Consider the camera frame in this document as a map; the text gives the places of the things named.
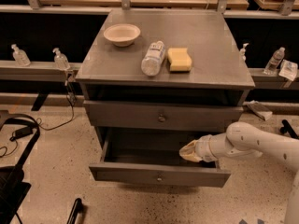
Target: yellow sponge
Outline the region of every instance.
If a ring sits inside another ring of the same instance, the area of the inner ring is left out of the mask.
[[[167,52],[170,62],[170,71],[190,71],[192,59],[187,53],[187,48],[170,48]]]

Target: small bowl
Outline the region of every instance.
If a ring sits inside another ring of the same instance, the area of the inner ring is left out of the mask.
[[[130,46],[140,35],[140,29],[132,24],[116,24],[104,31],[104,38],[117,47]]]

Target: chair leg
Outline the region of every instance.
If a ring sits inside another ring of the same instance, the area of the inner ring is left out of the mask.
[[[82,200],[80,198],[77,198],[74,202],[72,211],[70,213],[70,216],[67,220],[67,224],[74,224],[77,218],[77,214],[79,212],[83,211],[83,204],[82,204]]]
[[[280,128],[281,133],[289,133],[290,137],[299,139],[297,133],[293,130],[291,124],[287,120],[282,121],[283,126]]]

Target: cabinet top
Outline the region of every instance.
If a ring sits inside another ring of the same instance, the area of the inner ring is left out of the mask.
[[[104,38],[107,27],[130,23],[141,30],[129,47],[119,48]],[[165,58],[160,73],[147,77],[141,62],[150,43],[188,48],[189,73],[171,73]],[[175,9],[112,10],[94,39],[76,80],[82,83],[190,88],[251,89],[254,82],[240,59],[235,40],[223,16],[215,11]]]

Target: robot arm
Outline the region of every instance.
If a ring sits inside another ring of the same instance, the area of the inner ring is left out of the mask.
[[[261,131],[245,122],[231,124],[226,133],[203,136],[183,147],[179,154],[189,161],[216,161],[218,158],[252,159],[262,153],[280,160],[296,172],[285,224],[299,220],[299,140]]]

